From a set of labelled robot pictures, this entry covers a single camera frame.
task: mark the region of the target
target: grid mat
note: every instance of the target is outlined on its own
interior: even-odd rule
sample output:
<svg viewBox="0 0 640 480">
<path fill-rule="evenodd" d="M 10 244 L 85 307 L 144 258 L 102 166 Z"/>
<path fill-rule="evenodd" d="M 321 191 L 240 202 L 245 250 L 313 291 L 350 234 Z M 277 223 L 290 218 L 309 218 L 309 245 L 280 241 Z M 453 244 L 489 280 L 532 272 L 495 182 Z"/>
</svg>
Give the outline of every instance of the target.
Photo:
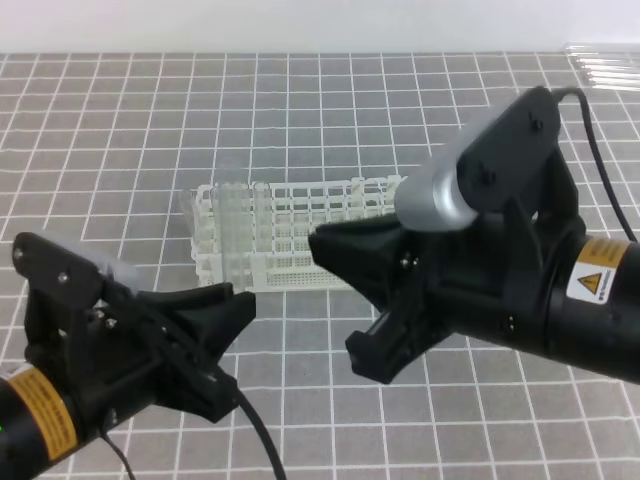
<svg viewBox="0 0 640 480">
<path fill-rule="evenodd" d="M 189 288 L 180 190 L 406 175 L 488 104 L 581 81 L 562 54 L 0 55 L 0 363 L 20 362 L 25 344 L 26 288 L 8 254 L 21 230 L 119 255 L 145 288 Z M 640 94 L 589 96 L 640 230 Z M 620 237 L 578 105 L 562 115 L 580 212 L 592 233 Z M 374 315 L 353 292 L 263 294 L 258 311 L 223 366 L 293 480 L 640 478 L 638 387 L 453 337 L 381 388 L 344 351 Z M 150 408 L 112 437 L 143 480 L 272 478 L 239 412 L 212 426 Z M 46 477 L 125 474 L 98 441 Z"/>
</svg>

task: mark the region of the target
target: white grid line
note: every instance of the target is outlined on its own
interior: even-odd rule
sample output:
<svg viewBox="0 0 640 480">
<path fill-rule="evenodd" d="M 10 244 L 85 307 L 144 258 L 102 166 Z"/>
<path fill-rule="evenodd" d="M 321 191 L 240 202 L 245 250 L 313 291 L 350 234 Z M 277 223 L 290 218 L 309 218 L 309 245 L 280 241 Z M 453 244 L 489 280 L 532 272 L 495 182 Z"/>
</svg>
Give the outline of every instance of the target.
<svg viewBox="0 0 640 480">
<path fill-rule="evenodd" d="M 331 299 L 329 292 L 327 291 L 327 344 L 328 348 L 332 348 L 332 337 L 331 332 Z M 333 467 L 333 480 L 338 480 L 338 470 L 336 468 L 337 465 L 337 452 L 336 452 L 336 415 L 335 415 L 335 405 L 334 405 L 334 385 L 333 385 L 333 355 L 329 355 L 329 414 L 331 416 L 331 466 Z M 386 464 L 389 465 L 389 458 L 386 457 Z"/>
<path fill-rule="evenodd" d="M 222 64 L 222 88 L 224 88 L 226 75 L 227 74 L 227 55 L 224 56 L 224 62 Z M 215 150 L 213 152 L 213 165 L 211 166 L 211 180 L 209 184 L 213 185 L 213 174 L 216 170 L 216 162 L 218 160 L 218 151 L 219 151 L 219 138 L 220 138 L 220 121 L 222 118 L 222 95 L 220 95 L 220 100 L 218 101 L 218 125 L 216 128 L 216 142 L 215 142 Z"/>
<path fill-rule="evenodd" d="M 132 61 L 131 58 L 129 59 L 129 65 L 127 67 L 127 75 L 129 74 L 129 72 L 131 72 L 131 65 L 132 65 Z M 122 90 L 120 91 L 120 96 L 118 98 L 118 106 L 116 107 L 116 113 L 113 116 L 113 121 L 111 123 L 111 132 L 109 132 L 109 138 L 107 141 L 107 145 L 109 145 L 111 143 L 111 139 L 113 138 L 113 129 L 116 126 L 116 119 L 118 118 L 118 112 L 120 111 L 120 106 L 122 105 L 122 99 L 124 98 L 124 83 L 122 84 Z M 98 185 L 100 185 L 100 178 L 102 177 L 102 171 L 104 170 L 104 166 L 107 163 L 107 154 L 108 154 L 108 150 L 104 150 L 104 154 L 102 155 L 102 160 L 100 162 L 100 168 L 98 169 L 98 175 L 96 175 L 96 181 L 93 184 L 93 191 L 91 192 L 91 198 L 89 199 L 89 209 L 87 210 L 87 218 L 84 222 L 84 225 L 82 227 L 82 233 L 80 234 L 80 240 L 84 240 L 84 237 L 87 233 L 87 227 L 89 225 L 89 220 L 91 219 L 91 210 L 93 209 L 93 204 L 95 202 L 96 199 L 96 195 L 98 193 Z"/>
<path fill-rule="evenodd" d="M 349 110 L 353 110 L 353 128 L 355 129 L 355 138 L 356 138 L 356 155 L 358 160 L 358 176 L 362 176 L 362 159 L 360 157 L 360 134 L 358 132 L 358 110 L 355 108 L 356 106 L 356 93 L 355 87 L 353 83 L 353 59 L 351 58 L 351 54 L 349 54 L 349 77 L 351 79 L 351 101 L 353 102 L 353 108 Z M 322 118 L 322 109 L 320 109 L 320 117 Z"/>
<path fill-rule="evenodd" d="M 396 145 L 396 140 L 395 140 L 395 134 L 393 133 L 393 124 L 391 123 L 391 111 L 389 110 L 389 92 L 392 91 L 399 91 L 399 90 L 388 90 L 387 89 L 387 75 L 384 73 L 384 57 L 382 56 L 382 54 L 380 54 L 380 68 L 382 69 L 382 85 L 384 86 L 384 101 L 385 101 L 385 109 L 387 111 L 387 121 L 389 123 L 389 134 L 391 135 L 391 152 L 393 153 L 393 163 L 396 167 L 396 175 L 398 174 L 398 159 L 396 157 L 396 149 L 395 149 L 395 145 Z"/>
</svg>

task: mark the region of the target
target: robotic arm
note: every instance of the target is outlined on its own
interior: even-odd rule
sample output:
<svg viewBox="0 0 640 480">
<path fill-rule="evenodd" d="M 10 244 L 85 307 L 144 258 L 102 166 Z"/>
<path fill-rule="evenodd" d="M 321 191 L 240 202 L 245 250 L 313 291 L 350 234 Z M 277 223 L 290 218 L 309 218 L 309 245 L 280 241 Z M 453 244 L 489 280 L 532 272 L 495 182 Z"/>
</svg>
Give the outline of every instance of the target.
<svg viewBox="0 0 640 480">
<path fill-rule="evenodd" d="M 640 248 L 585 236 L 558 147 L 567 93 L 493 110 L 399 186 L 395 214 L 310 236 L 314 261 L 382 312 L 347 339 L 355 373 L 389 383 L 457 332 L 640 382 Z"/>
</svg>

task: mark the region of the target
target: black cable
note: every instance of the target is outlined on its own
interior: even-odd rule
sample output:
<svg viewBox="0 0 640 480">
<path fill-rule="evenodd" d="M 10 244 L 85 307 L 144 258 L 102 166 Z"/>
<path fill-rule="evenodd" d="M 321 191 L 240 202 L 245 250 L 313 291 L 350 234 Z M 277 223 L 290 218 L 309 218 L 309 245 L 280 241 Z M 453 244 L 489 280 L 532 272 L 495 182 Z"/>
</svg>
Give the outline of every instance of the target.
<svg viewBox="0 0 640 480">
<path fill-rule="evenodd" d="M 222 370 L 222 368 L 220 368 L 219 365 L 211 365 L 211 370 L 213 371 L 213 376 L 216 378 L 216 380 L 222 383 L 222 385 L 232 393 L 232 396 L 238 402 L 238 405 L 251 422 L 251 425 L 253 425 L 253 428 L 258 434 L 258 437 L 260 438 L 260 441 L 262 442 L 262 445 L 267 452 L 267 457 L 269 457 L 269 461 L 271 462 L 271 467 L 273 468 L 273 474 L 275 475 L 276 480 L 287 480 L 287 475 L 284 471 L 284 467 L 282 466 L 282 461 L 280 460 L 278 449 L 273 443 L 273 439 L 271 438 L 267 427 L 260 418 L 260 415 L 258 415 L 256 409 L 253 408 L 253 405 L 251 405 L 251 402 L 249 402 L 249 399 L 245 396 L 245 394 L 242 393 L 242 391 L 237 388 L 234 383 L 230 382 L 227 379 L 227 374 L 224 372 L 224 370 Z"/>
<path fill-rule="evenodd" d="M 600 179 L 602 180 L 604 189 L 607 192 L 607 197 L 609 197 L 609 201 L 611 202 L 613 211 L 615 212 L 616 217 L 618 217 L 618 221 L 620 222 L 620 225 L 622 225 L 622 229 L 627 234 L 627 238 L 633 242 L 637 241 L 636 236 L 633 233 L 629 222 L 627 221 L 627 217 L 625 217 L 624 212 L 620 207 L 620 202 L 618 202 L 616 193 L 613 191 L 613 186 L 611 185 L 609 174 L 607 173 L 607 170 L 604 166 L 602 155 L 600 155 L 598 143 L 596 142 L 596 136 L 593 131 L 593 123 L 591 121 L 591 112 L 589 110 L 589 102 L 587 101 L 587 96 L 578 87 L 559 88 L 553 90 L 553 94 L 555 95 L 558 103 L 560 103 L 567 95 L 575 95 L 578 98 L 578 101 L 580 102 L 580 111 L 582 113 L 584 129 L 587 133 L 587 140 L 589 141 L 589 147 L 591 147 L 591 153 L 593 154 L 593 159 L 596 161 L 596 167 L 598 168 L 598 173 L 600 174 Z"/>
<path fill-rule="evenodd" d="M 120 450 L 120 448 L 109 438 L 109 435 L 107 435 L 107 432 L 104 428 L 100 428 L 100 438 L 102 438 L 107 443 L 107 445 L 111 447 L 111 450 L 116 453 L 116 455 L 124 465 L 124 468 L 127 470 L 129 480 L 136 480 L 136 476 L 133 474 L 133 470 L 131 469 L 131 465 L 129 465 L 127 457 L 125 457 L 124 453 L 122 453 L 122 450 Z"/>
</svg>

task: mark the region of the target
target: screw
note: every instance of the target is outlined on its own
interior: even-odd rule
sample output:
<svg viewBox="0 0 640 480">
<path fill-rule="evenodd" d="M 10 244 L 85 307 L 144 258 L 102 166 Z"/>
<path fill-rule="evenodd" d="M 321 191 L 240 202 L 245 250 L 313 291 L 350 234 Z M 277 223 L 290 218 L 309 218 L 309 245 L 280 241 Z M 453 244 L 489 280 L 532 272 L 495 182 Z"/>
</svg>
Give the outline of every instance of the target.
<svg viewBox="0 0 640 480">
<path fill-rule="evenodd" d="M 531 130 L 534 132 L 540 132 L 544 128 L 544 123 L 539 118 L 531 119 Z"/>
<path fill-rule="evenodd" d="M 118 414 L 116 413 L 115 408 L 112 408 L 107 413 L 107 423 L 110 423 L 111 425 L 115 425 L 118 423 Z"/>
</svg>

